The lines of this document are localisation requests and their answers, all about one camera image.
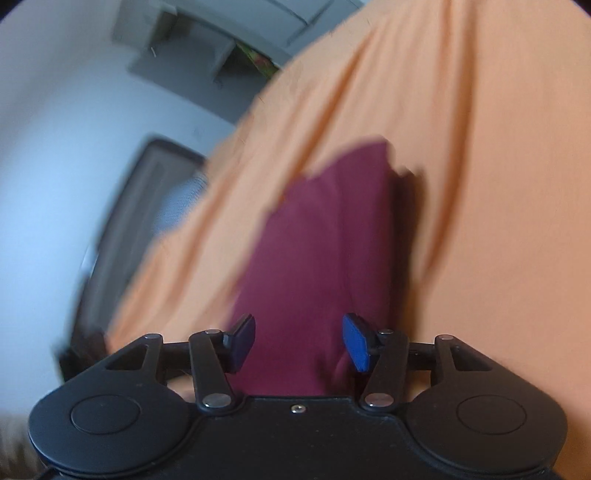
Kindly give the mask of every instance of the white wall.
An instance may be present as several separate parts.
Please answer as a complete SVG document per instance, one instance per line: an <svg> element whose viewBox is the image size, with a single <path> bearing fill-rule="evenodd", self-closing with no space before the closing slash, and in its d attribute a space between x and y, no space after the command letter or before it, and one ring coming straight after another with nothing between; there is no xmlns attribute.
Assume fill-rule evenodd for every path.
<svg viewBox="0 0 591 480"><path fill-rule="evenodd" d="M26 0L29 22L48 18L46 3L73 8L71 15L84 21L92 18L78 6L89 0ZM4 73L10 61L0 52L0 409L13 412L28 411L59 385L51 348L68 333L80 263L147 139L159 134L207 154L233 130L128 74L136 52L108 44L106 30L95 36L96 44L85 41L73 51L69 45L85 31L76 28L53 44L71 61L66 73L58 60L43 68L29 65L35 44L20 44L21 54L12 52L9 60L28 83L19 87L18 72L11 72L8 94ZM10 39L3 29L4 23L0 44ZM7 95L14 95L13 106Z"/></svg>

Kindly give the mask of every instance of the grey wall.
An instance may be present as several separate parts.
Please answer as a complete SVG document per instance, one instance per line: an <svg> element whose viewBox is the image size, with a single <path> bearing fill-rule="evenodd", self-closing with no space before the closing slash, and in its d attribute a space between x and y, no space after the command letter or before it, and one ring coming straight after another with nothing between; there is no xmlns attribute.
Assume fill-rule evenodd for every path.
<svg viewBox="0 0 591 480"><path fill-rule="evenodd" d="M137 52L107 42L116 4L25 0L0 24L0 410L59 385L80 263L147 139L207 154L233 130L127 73Z"/></svg>

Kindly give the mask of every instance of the metal screw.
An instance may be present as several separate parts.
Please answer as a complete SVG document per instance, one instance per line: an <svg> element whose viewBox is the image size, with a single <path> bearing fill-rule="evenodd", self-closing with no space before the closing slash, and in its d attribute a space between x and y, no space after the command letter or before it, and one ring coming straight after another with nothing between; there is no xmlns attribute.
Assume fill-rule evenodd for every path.
<svg viewBox="0 0 591 480"><path fill-rule="evenodd" d="M306 407L303 405L292 405L291 406L291 412L292 413L305 413L306 412Z"/></svg>
<svg viewBox="0 0 591 480"><path fill-rule="evenodd" d="M365 403L370 407L383 408L392 405L394 399L387 393L370 393L365 397Z"/></svg>
<svg viewBox="0 0 591 480"><path fill-rule="evenodd" d="M232 403L232 397L225 393L210 393L203 397L203 405L207 408L224 408Z"/></svg>

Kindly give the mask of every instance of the orange bedsheet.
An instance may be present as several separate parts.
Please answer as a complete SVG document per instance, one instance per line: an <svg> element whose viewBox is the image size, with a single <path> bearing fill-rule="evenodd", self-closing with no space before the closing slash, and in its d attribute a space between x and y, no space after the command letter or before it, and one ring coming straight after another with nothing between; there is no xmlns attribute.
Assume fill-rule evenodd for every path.
<svg viewBox="0 0 591 480"><path fill-rule="evenodd" d="M569 0L373 0L296 58L210 162L110 334L224 327L285 186L385 137L423 181L404 327L449 332L556 398L591 478L591 19Z"/></svg>

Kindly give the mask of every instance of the maroon cloth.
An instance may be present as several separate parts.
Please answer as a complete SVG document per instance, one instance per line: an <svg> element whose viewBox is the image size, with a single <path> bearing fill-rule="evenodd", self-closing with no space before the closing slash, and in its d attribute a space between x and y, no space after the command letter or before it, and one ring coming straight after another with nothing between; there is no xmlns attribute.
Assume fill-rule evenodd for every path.
<svg viewBox="0 0 591 480"><path fill-rule="evenodd" d="M342 318L390 325L392 178L388 144L363 145L298 181L268 219L233 319L256 339L232 387L252 395L346 394L352 364Z"/></svg>

